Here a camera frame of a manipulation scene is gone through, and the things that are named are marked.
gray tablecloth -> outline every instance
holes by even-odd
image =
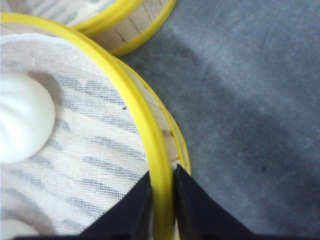
[[[255,233],[320,237],[319,0],[179,0],[122,59],[216,202]]]

